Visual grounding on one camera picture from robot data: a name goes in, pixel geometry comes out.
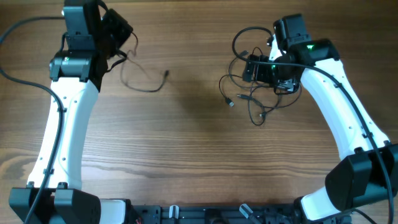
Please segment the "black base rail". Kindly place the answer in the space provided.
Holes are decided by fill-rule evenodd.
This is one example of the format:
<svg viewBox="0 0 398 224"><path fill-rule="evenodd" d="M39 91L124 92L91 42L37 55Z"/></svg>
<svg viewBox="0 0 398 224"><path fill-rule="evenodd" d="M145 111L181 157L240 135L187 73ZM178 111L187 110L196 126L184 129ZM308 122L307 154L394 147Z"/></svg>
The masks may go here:
<svg viewBox="0 0 398 224"><path fill-rule="evenodd" d="M294 222L294 208L290 204L249 206L184 207L172 205L135 205L141 217L137 223L151 224L205 224L205 223L263 223L283 224Z"/></svg>

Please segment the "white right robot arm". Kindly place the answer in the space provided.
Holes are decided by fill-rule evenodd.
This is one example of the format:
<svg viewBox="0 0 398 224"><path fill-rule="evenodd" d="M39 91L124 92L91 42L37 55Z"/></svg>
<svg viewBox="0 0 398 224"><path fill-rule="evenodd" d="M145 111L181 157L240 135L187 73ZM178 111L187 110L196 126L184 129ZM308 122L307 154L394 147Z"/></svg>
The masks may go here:
<svg viewBox="0 0 398 224"><path fill-rule="evenodd" d="M294 42L274 40L268 57L240 55L261 81L284 91L304 87L322 112L335 139L340 163L324 186L298 198L294 223L316 223L387 200L388 222L394 219L397 195L397 145L373 122L346 77L335 46L328 39Z"/></svg>

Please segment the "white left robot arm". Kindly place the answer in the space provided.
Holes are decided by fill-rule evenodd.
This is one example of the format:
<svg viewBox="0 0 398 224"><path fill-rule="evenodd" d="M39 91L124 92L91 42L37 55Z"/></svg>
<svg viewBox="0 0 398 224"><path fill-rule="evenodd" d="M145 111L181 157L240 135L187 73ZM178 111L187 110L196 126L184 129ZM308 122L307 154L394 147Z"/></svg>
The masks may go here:
<svg viewBox="0 0 398 224"><path fill-rule="evenodd" d="M115 10L65 6L67 31L50 62L49 118L38 159L9 205L24 223L137 223L128 199L100 199L81 189L81 161L91 111L108 59L121 53L132 27Z"/></svg>

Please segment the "black USB cable long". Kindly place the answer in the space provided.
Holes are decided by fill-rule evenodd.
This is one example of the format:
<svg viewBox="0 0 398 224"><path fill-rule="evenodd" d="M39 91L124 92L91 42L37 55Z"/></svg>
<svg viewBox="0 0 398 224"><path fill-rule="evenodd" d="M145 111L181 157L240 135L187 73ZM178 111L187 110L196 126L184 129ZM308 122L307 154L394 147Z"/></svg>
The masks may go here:
<svg viewBox="0 0 398 224"><path fill-rule="evenodd" d="M247 50L244 50L244 51L242 51L242 52L239 54L239 56L242 56L242 57L243 57L243 56L246 56L246 55L248 55L248 54L249 54L249 52L248 52ZM231 63L229 64L229 67L228 67L228 74L223 75L223 76L219 79L219 83L218 83L219 91L220 91L221 95L224 97L224 100L225 100L226 104L227 104L228 106L230 106L230 107L233 107L233 106L234 106L234 103L233 103L233 101L232 101L230 98L228 98L228 97L225 95L224 91L223 91L222 88L221 88L221 81L222 81L222 79L223 79L224 77L228 77L236 86L240 87L240 88L243 89L243 90L249 90L249 89L251 88L250 86L243 86L243 85L238 84L238 83L234 80L234 78L233 78L233 77L242 78L242 76L233 75L233 74L231 73L232 68L233 68L233 65L234 65L234 63L237 61L237 59L238 59L238 57L235 57L235 58L231 61ZM257 84L257 86L263 86L263 85L260 85L259 82L257 82L257 81L255 81L254 83ZM257 101L256 104L257 104L258 106L261 106L261 107L265 108L265 106L261 105L259 101Z"/></svg>

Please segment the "black USB cable short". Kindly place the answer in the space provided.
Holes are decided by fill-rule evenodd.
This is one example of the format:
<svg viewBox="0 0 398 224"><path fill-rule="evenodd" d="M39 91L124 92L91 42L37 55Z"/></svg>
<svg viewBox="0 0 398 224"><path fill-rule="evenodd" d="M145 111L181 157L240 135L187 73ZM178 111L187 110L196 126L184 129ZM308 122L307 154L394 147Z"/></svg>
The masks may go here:
<svg viewBox="0 0 398 224"><path fill-rule="evenodd" d="M271 106L266 106L260 100L255 98L254 92L256 90L262 89L262 88L263 89L272 89L272 91L274 92L274 89L271 88L268 84L261 83L261 82L259 82L259 84L263 85L263 86L257 86L257 84L255 84L254 82L248 82L248 83L249 83L249 86L251 87L249 90L247 90L248 93L247 94L242 94L242 93L237 94L237 97L239 99L247 101L249 119L251 120L252 124L254 124L255 126L262 126L265 123L267 115L270 112L277 110L279 108L286 108L286 107L291 106L301 97L301 94L302 94L302 87L300 84L300 89L295 93L274 93L277 96L275 104L271 105ZM297 94L297 97L292 102L287 103L286 105L281 104L283 96L294 95L294 94ZM257 101L259 101L261 105L265 106L265 108L258 106L256 104Z"/></svg>

